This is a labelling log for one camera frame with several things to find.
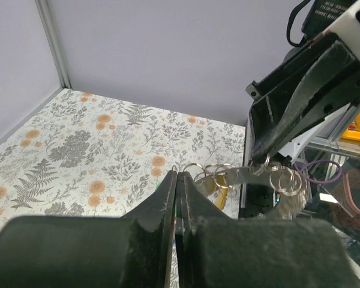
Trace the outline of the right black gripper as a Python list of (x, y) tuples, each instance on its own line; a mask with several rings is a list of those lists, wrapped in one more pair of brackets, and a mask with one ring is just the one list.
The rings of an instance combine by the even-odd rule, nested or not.
[(360, 61), (335, 33), (319, 36), (247, 88), (251, 158), (274, 157), (330, 114), (360, 101)]

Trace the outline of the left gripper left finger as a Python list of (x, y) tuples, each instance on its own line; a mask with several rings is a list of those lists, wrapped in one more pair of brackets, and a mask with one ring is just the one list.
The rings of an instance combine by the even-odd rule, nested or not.
[(0, 287), (168, 287), (178, 174), (119, 218), (21, 216), (0, 231)]

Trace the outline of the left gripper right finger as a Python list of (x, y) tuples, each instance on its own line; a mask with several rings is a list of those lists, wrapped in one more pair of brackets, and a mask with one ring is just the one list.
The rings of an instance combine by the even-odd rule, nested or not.
[(176, 184), (181, 287), (359, 287), (345, 249), (322, 220), (235, 220), (187, 172)]

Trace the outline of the yellow key tag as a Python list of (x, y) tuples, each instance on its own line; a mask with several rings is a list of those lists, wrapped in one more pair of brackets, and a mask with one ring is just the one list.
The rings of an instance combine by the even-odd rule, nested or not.
[(222, 175), (218, 175), (216, 178), (209, 175), (197, 180), (196, 185), (204, 196), (211, 198), (219, 210), (224, 209), (229, 189), (223, 188), (226, 186), (226, 181)]

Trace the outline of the metal key ring disc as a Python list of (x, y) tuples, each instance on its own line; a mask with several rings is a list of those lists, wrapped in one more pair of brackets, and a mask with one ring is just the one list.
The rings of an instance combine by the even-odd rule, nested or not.
[(215, 191), (227, 193), (242, 188), (241, 200), (245, 218), (291, 220), (311, 198), (309, 182), (296, 169), (266, 160), (254, 166), (233, 167), (230, 164), (201, 166), (202, 173), (191, 183), (205, 197)]

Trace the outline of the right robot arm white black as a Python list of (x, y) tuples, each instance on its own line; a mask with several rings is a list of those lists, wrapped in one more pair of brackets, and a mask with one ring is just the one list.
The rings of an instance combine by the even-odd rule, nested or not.
[(251, 158), (293, 163), (327, 123), (360, 107), (360, 59), (332, 32), (246, 88)]

